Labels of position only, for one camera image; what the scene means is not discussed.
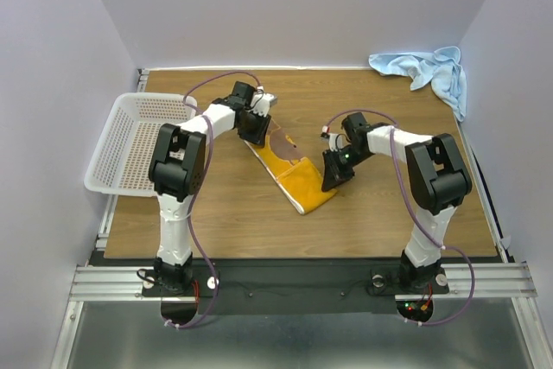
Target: gray wall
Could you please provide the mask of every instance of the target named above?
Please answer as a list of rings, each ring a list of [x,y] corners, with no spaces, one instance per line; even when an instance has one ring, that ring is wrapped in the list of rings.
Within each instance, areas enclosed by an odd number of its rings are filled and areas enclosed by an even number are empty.
[[[49,367],[105,198],[83,176],[135,66],[100,0],[0,0],[0,367]]]
[[[366,65],[457,44],[483,0],[103,0],[141,67]]]
[[[553,339],[553,0],[486,0],[461,42],[464,127]]]

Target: blue cloth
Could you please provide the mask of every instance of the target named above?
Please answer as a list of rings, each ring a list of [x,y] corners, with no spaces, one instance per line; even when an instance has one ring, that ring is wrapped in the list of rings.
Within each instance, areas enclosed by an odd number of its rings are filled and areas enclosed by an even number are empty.
[[[457,47],[440,48],[432,52],[404,54],[373,54],[369,65],[382,75],[403,75],[413,79],[411,91],[430,81],[435,95],[453,108],[459,121],[467,113],[467,76],[459,65],[461,51]]]

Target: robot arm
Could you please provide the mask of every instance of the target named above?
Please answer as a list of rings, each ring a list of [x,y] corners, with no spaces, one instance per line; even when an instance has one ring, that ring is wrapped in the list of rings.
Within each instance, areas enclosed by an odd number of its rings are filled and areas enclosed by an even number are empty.
[[[262,89],[237,82],[231,95],[213,101],[202,115],[160,128],[149,179],[160,204],[161,242],[154,272],[161,285],[182,289],[192,280],[188,216],[203,181],[206,146],[211,139],[206,118],[213,127],[213,139],[237,129],[243,140],[263,146],[270,122],[268,112],[276,101]]]
[[[326,192],[351,180],[355,175],[353,167],[370,156],[391,156],[390,134],[394,129],[396,155],[407,164],[410,190],[418,205],[416,217],[434,240],[442,242],[449,220],[472,189],[454,139],[449,134],[421,136],[383,123],[371,125],[360,112],[346,117],[342,128],[349,142],[346,146],[342,146],[339,135],[322,133],[331,148],[323,152],[322,190]],[[402,255],[404,283],[417,286],[428,281],[439,269],[440,258],[440,248],[414,225]]]

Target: yellow towel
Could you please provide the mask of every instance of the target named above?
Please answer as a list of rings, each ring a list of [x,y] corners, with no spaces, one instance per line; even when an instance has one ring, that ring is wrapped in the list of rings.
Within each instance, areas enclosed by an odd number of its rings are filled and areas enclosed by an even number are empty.
[[[267,129],[264,147],[245,143],[300,214],[315,210],[336,194],[335,189],[321,191],[319,170],[273,120]]]

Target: basket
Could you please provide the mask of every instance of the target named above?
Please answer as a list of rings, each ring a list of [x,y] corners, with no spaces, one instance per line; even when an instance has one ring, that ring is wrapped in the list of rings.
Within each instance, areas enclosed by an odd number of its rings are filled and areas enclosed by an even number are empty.
[[[159,128],[165,123],[182,123],[195,114],[183,105],[183,98],[156,92],[119,96],[88,165],[86,188],[103,194],[154,196],[148,167]],[[196,105],[196,100],[187,97],[187,103]]]

